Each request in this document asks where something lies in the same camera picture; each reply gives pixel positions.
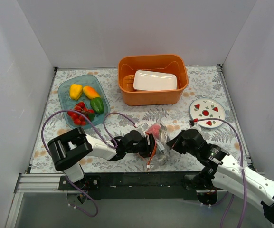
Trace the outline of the white rectangular tray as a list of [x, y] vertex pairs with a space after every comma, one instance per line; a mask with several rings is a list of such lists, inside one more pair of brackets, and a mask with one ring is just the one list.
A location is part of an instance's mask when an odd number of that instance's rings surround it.
[[177, 89], [174, 74], [138, 70], [135, 73], [133, 88], [138, 91], [166, 91]]

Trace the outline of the watermelon pattern round plate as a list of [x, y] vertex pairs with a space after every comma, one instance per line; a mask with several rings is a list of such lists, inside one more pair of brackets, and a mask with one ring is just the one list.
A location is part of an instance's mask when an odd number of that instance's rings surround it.
[[200, 121], [199, 125], [204, 128], [217, 128], [223, 124], [222, 121], [212, 120], [212, 118], [225, 120], [226, 112], [224, 107], [217, 101], [210, 98], [199, 98], [193, 101], [189, 107], [192, 119], [206, 119]]

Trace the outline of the pink fake peach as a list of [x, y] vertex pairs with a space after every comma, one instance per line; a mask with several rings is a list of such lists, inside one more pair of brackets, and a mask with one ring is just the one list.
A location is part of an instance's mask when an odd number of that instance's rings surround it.
[[161, 126], [159, 124], [152, 125], [148, 130], [148, 134], [152, 134], [154, 137], [158, 138], [160, 135]]

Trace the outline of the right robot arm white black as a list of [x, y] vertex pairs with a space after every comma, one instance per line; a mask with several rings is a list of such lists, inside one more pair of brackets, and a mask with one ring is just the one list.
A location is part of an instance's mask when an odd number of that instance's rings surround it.
[[181, 131], [167, 146], [180, 154], [191, 154], [204, 166], [198, 174], [203, 188], [228, 191], [258, 208], [274, 224], [274, 181], [241, 166], [225, 149], [207, 143], [196, 129]]

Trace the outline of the floral table mat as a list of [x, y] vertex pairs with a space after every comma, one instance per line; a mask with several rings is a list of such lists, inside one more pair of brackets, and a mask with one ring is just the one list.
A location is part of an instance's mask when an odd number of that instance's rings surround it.
[[238, 130], [236, 117], [231, 103], [228, 101], [227, 89], [223, 77], [220, 76], [219, 66], [189, 66], [187, 73], [189, 84], [181, 98], [173, 105], [128, 106], [124, 103], [117, 83], [117, 69], [83, 69], [56, 71], [53, 85], [49, 94], [44, 120], [47, 121], [45, 130], [38, 134], [30, 162], [30, 172], [54, 173], [53, 161], [44, 148], [43, 142], [69, 131], [63, 115], [59, 114], [61, 106], [58, 98], [59, 86], [72, 78], [82, 75], [94, 75], [100, 82], [110, 105], [112, 115], [105, 124], [97, 127], [97, 132], [88, 129], [86, 132], [93, 137], [101, 134], [106, 140], [111, 136], [124, 135], [132, 129], [132, 124], [147, 123], [152, 125], [162, 121], [169, 131], [169, 137], [175, 137], [181, 130], [189, 127], [189, 107], [198, 98], [211, 98], [218, 101], [225, 109], [226, 122], [215, 129], [203, 129], [202, 136], [212, 144], [226, 149], [236, 159], [243, 159], [247, 165], [249, 156], [239, 145], [241, 137], [235, 136]]

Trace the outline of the yellow fake bell pepper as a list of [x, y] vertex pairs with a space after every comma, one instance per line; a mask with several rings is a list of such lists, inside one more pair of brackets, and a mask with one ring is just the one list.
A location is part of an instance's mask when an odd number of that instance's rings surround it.
[[80, 84], [72, 84], [70, 87], [69, 95], [73, 100], [78, 100], [83, 93], [83, 87]]

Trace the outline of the orange plastic bin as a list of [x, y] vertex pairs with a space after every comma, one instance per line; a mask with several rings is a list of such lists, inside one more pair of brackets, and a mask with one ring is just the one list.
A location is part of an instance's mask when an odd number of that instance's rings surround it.
[[188, 83], [185, 63], [177, 55], [131, 56], [118, 63], [118, 86], [129, 106], [174, 104]]

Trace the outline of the clear zip top bag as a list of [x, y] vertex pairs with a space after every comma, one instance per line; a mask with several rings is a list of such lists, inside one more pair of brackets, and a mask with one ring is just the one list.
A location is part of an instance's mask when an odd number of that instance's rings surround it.
[[157, 121], [147, 129], [146, 133], [152, 134], [156, 142], [154, 155], [150, 156], [146, 165], [147, 170], [152, 171], [165, 165], [170, 158], [170, 148], [167, 146], [170, 140], [169, 131], [162, 121]]

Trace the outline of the orange yellow fake mango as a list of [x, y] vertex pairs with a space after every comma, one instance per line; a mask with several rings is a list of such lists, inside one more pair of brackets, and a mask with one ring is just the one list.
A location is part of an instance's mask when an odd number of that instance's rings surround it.
[[90, 100], [93, 100], [97, 97], [100, 97], [100, 95], [97, 93], [97, 91], [90, 87], [90, 86], [84, 86], [83, 87], [83, 93], [88, 97]]

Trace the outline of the green fake bell pepper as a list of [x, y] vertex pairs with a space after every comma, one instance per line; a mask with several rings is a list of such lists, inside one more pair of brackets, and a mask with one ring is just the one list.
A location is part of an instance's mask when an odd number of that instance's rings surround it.
[[90, 106], [96, 114], [102, 114], [104, 112], [103, 101], [100, 97], [96, 97], [90, 101]]

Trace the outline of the red fake strawberries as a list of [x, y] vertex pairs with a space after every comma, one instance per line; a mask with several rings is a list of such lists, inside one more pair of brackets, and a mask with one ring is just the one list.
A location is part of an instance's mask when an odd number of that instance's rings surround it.
[[88, 109], [86, 104], [81, 101], [78, 102], [74, 107], [75, 112], [72, 110], [67, 112], [67, 115], [73, 120], [74, 125], [76, 126], [85, 126], [87, 121], [84, 116], [89, 120], [93, 121], [95, 118], [95, 112], [93, 109]]

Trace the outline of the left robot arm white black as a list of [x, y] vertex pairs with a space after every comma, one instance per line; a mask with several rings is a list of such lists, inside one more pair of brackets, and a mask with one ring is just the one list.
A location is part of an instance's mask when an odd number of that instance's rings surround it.
[[81, 190], [86, 179], [78, 164], [85, 156], [118, 161], [128, 153], [138, 153], [144, 158], [151, 157], [157, 147], [153, 134], [146, 133], [141, 127], [131, 130], [125, 136], [115, 137], [112, 147], [103, 141], [87, 135], [83, 128], [75, 128], [48, 142], [48, 149], [55, 169], [69, 178], [75, 190]]

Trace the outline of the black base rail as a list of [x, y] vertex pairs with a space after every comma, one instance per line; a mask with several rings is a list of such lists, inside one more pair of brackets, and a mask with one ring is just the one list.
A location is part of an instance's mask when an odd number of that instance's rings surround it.
[[224, 190], [200, 183], [197, 171], [87, 173], [76, 182], [94, 200], [183, 199], [215, 204]]

